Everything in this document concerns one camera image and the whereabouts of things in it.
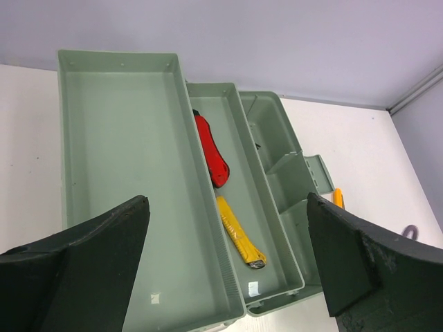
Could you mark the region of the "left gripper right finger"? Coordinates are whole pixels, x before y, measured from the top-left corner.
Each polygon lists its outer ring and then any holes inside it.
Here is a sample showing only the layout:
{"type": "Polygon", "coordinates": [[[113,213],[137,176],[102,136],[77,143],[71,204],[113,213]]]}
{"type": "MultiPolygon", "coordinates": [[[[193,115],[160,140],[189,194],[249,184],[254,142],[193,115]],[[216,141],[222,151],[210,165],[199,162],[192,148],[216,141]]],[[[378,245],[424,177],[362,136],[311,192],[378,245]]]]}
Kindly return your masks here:
{"type": "Polygon", "coordinates": [[[361,219],[311,193],[309,236],[339,331],[441,331],[442,249],[361,219]]]}

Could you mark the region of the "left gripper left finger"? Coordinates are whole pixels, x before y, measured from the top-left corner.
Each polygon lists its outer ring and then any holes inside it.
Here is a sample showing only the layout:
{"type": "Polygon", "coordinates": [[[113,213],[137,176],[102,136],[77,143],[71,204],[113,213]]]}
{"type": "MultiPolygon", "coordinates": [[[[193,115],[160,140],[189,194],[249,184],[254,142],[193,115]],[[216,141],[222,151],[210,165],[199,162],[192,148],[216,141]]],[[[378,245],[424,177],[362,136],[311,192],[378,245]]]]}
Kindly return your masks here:
{"type": "Polygon", "coordinates": [[[122,331],[150,221],[147,197],[1,254],[2,331],[122,331]]]}

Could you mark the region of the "yellow utility knife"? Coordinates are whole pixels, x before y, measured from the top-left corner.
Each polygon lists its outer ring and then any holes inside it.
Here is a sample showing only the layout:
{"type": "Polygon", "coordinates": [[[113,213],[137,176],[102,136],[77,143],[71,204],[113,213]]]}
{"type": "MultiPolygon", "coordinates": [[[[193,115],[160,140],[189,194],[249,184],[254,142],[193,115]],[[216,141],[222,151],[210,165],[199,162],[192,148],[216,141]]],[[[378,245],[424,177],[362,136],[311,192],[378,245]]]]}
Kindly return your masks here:
{"type": "Polygon", "coordinates": [[[267,263],[266,256],[248,238],[226,199],[223,196],[217,196],[216,202],[221,222],[243,262],[252,269],[264,268],[267,263]]]}

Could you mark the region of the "green cantilever tool box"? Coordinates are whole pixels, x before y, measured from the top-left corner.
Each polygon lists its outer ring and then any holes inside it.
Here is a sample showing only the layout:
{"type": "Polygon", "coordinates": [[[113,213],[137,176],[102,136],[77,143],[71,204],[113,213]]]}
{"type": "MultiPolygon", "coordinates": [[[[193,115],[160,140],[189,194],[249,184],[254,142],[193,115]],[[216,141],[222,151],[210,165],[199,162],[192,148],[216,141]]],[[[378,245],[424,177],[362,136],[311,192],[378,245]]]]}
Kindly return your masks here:
{"type": "Polygon", "coordinates": [[[207,331],[322,291],[307,196],[334,185],[305,156],[280,98],[232,83],[187,83],[174,53],[60,50],[64,224],[136,195],[150,223],[123,328],[207,331]],[[230,168],[215,188],[192,110],[230,168]],[[247,266],[225,230],[223,196],[266,266],[247,266]]]}

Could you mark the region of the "small red utility knife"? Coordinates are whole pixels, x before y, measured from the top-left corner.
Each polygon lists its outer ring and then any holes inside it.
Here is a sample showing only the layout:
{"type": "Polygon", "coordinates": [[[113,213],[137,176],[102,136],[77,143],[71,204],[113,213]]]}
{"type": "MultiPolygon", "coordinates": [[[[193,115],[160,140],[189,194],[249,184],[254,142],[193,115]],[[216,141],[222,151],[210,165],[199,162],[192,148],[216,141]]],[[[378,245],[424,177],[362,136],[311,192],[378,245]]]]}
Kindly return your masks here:
{"type": "Polygon", "coordinates": [[[229,179],[230,168],[218,150],[208,121],[200,114],[200,112],[198,112],[198,110],[193,109],[192,112],[197,125],[201,146],[204,151],[210,179],[215,188],[221,188],[229,179]]]}

